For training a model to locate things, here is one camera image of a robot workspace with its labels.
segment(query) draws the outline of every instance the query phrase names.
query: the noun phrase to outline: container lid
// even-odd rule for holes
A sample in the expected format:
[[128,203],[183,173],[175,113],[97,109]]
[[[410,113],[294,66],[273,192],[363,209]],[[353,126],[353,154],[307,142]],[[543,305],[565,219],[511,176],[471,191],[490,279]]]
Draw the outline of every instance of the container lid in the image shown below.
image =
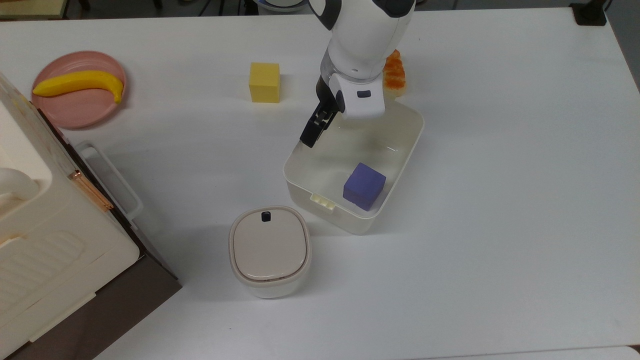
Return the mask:
[[253,281],[295,274],[308,256],[302,216],[291,208],[262,208],[242,214],[230,234],[232,263]]

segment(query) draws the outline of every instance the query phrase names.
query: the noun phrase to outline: small white container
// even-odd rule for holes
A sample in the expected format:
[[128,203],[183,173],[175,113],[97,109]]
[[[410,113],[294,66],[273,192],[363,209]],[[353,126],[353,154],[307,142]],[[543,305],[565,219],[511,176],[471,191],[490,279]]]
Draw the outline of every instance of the small white container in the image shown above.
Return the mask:
[[[313,148],[298,142],[284,165],[291,199],[301,208],[349,231],[366,232],[396,187],[424,119],[420,113],[385,99],[376,119],[344,120],[339,113]],[[358,163],[387,177],[369,211],[342,197],[344,183]]]
[[231,227],[229,258],[234,275],[255,296],[288,295],[302,284],[311,262],[307,224],[285,206],[247,211]]

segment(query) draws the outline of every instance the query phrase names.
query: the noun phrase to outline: floor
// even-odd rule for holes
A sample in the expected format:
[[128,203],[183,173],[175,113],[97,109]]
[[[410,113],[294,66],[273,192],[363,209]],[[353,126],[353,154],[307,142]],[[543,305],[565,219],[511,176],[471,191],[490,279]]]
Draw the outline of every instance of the floor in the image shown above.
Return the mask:
[[[572,1],[586,0],[426,0],[416,10],[468,10],[497,8],[565,7]],[[636,85],[640,88],[640,1],[612,0],[607,17],[618,37]],[[137,17],[189,17],[251,15],[256,7],[245,6],[245,0],[162,0],[158,10],[153,0],[88,0],[91,9],[82,10],[78,0],[69,0],[70,19],[114,19]]]

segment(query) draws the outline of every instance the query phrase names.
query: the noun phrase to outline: white plastic bin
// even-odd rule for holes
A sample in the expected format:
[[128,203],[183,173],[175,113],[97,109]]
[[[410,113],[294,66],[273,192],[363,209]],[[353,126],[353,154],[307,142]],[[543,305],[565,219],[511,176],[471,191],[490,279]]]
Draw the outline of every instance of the white plastic bin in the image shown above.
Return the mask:
[[[415,110],[385,99],[377,119],[344,120],[338,114],[313,148],[298,143],[284,165],[291,199],[301,208],[349,231],[366,232],[396,187],[424,119]],[[342,198],[344,183],[364,163],[387,177],[369,211]]]

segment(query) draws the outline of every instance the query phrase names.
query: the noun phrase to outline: plate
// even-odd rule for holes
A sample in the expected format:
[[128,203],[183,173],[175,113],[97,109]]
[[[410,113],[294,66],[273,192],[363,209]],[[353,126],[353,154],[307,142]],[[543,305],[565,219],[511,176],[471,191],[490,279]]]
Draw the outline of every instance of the plate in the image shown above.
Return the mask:
[[[98,51],[78,51],[55,59],[42,69],[31,89],[43,80],[83,70],[101,70],[120,79],[124,85],[124,99],[127,89],[124,69],[114,58]],[[103,89],[86,89],[53,97],[31,94],[31,102],[42,110],[49,121],[65,129],[94,125],[109,117],[118,107],[113,101],[113,94]]]

